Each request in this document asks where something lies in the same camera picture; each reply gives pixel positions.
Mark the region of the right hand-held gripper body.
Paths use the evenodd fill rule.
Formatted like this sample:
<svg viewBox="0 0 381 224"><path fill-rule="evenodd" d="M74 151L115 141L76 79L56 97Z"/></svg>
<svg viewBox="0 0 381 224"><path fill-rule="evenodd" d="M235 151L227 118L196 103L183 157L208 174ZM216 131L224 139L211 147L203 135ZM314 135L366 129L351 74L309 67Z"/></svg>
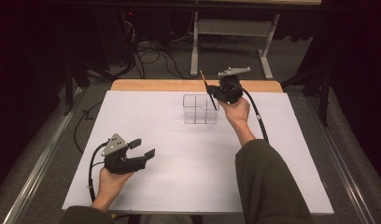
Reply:
<svg viewBox="0 0 381 224"><path fill-rule="evenodd" d="M225 103L234 104L236 103L244 93L244 88L240 83L238 77L239 74L249 72L250 68L231 68L218 73L219 86L214 93L214 97Z"/></svg>

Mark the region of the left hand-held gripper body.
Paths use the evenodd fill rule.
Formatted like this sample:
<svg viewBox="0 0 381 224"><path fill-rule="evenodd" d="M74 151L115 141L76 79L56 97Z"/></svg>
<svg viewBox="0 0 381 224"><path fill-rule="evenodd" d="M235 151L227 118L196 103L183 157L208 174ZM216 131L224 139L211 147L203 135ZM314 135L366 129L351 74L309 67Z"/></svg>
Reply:
<svg viewBox="0 0 381 224"><path fill-rule="evenodd" d="M101 156L104 158L105 168L116 175L137 172L144 169L147 164L145 156L128 158L129 143L117 133L108 140Z"/></svg>

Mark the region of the black pencil with orange end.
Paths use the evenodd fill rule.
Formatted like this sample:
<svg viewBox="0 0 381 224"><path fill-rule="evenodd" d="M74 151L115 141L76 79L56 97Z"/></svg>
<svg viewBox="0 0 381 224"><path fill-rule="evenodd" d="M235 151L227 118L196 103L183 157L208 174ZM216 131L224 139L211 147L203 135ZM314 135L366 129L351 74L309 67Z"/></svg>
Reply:
<svg viewBox="0 0 381 224"><path fill-rule="evenodd" d="M209 91L209 86L208 86L207 81L206 81L206 79L205 79L205 75L204 75L204 73L203 73L202 70L199 70L199 72L200 72L200 75L201 75L201 77L202 77L203 83L205 84L205 89L206 89L207 94L209 95L209 98L210 98L210 100L211 100L211 103L212 103L212 105L214 106L214 109L215 109L216 111L218 111L218 108L217 108L217 106L216 106L216 103L214 102L214 99L213 99L213 95L212 95L212 93Z"/></svg>

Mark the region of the clear plastic organizer box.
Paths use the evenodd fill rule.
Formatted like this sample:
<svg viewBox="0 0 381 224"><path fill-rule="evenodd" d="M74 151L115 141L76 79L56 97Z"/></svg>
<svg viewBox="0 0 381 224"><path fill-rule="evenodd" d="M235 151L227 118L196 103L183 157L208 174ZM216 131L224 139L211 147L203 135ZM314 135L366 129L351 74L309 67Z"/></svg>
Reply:
<svg viewBox="0 0 381 224"><path fill-rule="evenodd" d="M185 124L216 124L218 101L209 94L184 94L182 98Z"/></svg>

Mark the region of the person's left hand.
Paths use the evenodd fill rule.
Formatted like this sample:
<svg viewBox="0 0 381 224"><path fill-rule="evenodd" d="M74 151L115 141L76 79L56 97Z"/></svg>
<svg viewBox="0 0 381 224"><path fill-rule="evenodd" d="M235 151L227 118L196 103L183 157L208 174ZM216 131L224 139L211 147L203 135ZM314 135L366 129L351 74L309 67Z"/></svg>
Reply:
<svg viewBox="0 0 381 224"><path fill-rule="evenodd" d="M98 199L104 204L113 203L126 181L133 174L116 175L111 174L106 168L102 168L99 177Z"/></svg>

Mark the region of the person's right hand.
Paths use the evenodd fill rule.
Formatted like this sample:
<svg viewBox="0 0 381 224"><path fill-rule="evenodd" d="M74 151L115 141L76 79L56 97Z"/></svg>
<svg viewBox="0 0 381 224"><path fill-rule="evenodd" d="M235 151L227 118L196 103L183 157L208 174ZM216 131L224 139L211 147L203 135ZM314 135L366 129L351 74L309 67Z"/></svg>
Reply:
<svg viewBox="0 0 381 224"><path fill-rule="evenodd" d="M246 99L240 98L236 103L231 105L222 103L221 106L225 111L227 120L232 125L247 124L250 105Z"/></svg>

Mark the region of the white table board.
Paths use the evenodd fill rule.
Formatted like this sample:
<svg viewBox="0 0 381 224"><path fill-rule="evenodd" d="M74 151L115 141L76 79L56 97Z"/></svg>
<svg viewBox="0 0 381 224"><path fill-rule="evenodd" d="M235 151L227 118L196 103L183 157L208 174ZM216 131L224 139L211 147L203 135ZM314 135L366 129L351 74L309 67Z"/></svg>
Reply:
<svg viewBox="0 0 381 224"><path fill-rule="evenodd" d="M90 179L101 160L94 150L114 133L126 141L142 140L129 151L137 157L155 149L145 169L136 172L111 205L134 213L239 213L234 155L240 145L224 114L216 124L185 124L181 91L108 91L94 123L63 207L88 205ZM305 143L289 97L255 92L260 113L248 123L256 136L266 134L299 186L310 212L330 215L331 202Z"/></svg>

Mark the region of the wooden table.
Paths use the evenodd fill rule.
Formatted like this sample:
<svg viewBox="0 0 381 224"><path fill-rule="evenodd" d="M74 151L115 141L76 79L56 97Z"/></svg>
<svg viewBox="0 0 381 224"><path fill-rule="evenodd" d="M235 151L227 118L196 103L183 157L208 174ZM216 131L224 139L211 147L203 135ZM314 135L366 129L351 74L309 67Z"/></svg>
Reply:
<svg viewBox="0 0 381 224"><path fill-rule="evenodd" d="M282 92L279 82L273 80L241 80L244 89L250 92ZM112 91L205 91L202 80L185 79L118 79Z"/></svg>

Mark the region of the black metal stand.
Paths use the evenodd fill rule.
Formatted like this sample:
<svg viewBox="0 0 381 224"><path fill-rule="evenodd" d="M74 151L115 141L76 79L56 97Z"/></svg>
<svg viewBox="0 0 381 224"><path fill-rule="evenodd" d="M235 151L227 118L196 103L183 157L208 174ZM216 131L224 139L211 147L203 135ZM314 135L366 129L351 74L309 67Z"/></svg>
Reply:
<svg viewBox="0 0 381 224"><path fill-rule="evenodd" d="M86 64L80 59L69 60L64 67L64 90L65 90L65 111L67 116L74 105L74 85L76 82L80 88L90 86L87 76Z"/></svg>
<svg viewBox="0 0 381 224"><path fill-rule="evenodd" d="M291 77L280 83L281 88L285 89L291 85L304 84L304 96L319 96L318 116L322 124L327 127L327 111L329 104L329 89L330 89L330 72L321 67L312 68L308 71L301 72L294 77Z"/></svg>

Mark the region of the dark computer case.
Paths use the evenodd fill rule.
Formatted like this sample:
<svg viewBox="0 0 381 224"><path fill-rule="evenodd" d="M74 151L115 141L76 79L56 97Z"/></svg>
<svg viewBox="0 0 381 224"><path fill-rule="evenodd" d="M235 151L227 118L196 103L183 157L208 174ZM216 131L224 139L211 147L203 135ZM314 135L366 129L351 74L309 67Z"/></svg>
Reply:
<svg viewBox="0 0 381 224"><path fill-rule="evenodd" d="M156 40L165 46L170 44L168 12L97 8L93 13L108 64L129 62L135 45L141 41Z"/></svg>

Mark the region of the white metal desk frame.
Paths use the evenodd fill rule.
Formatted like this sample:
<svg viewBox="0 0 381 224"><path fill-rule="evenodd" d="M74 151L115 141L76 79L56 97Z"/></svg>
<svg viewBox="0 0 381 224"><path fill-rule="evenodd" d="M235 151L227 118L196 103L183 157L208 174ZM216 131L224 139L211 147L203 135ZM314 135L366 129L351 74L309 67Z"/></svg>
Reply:
<svg viewBox="0 0 381 224"><path fill-rule="evenodd" d="M273 74L268 63L267 53L271 46L275 29L280 15L275 14L270 21L233 21L219 19L200 19L199 13L193 13L193 42L190 58L190 75L196 77L198 74L199 35L235 35L264 37L265 44L263 49L258 50L262 71L266 79L273 79Z"/></svg>

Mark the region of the aluminium floor rail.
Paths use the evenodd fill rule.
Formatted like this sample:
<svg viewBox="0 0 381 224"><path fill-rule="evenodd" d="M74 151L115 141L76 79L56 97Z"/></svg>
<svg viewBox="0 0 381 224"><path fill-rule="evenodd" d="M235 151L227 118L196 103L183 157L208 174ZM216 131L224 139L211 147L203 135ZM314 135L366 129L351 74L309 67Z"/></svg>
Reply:
<svg viewBox="0 0 381 224"><path fill-rule="evenodd" d="M40 183L42 182L51 161L56 154L57 146L63 135L63 132L67 128L69 122L74 116L76 107L82 101L86 88L78 87L75 91L74 103L69 111L63 115L60 119L60 125L56 129L54 135L49 139L49 143L44 147L41 155L39 156L32 172L28 176L21 192L16 198L14 204L11 206L10 210L7 213L6 218L3 221L3 224L19 224L22 217L24 216L30 202L33 200L36 191L39 188Z"/></svg>
<svg viewBox="0 0 381 224"><path fill-rule="evenodd" d="M356 183L353 175L350 173L346 162L339 151L339 147L334 142L332 132L326 127L319 118L318 104L311 97L306 97L305 101L313 112L319 129L323 132L325 141L329 145L329 152L333 160L333 164L345 188L346 194L352 203L361 224L375 224L371 211L364 201L360 188Z"/></svg>

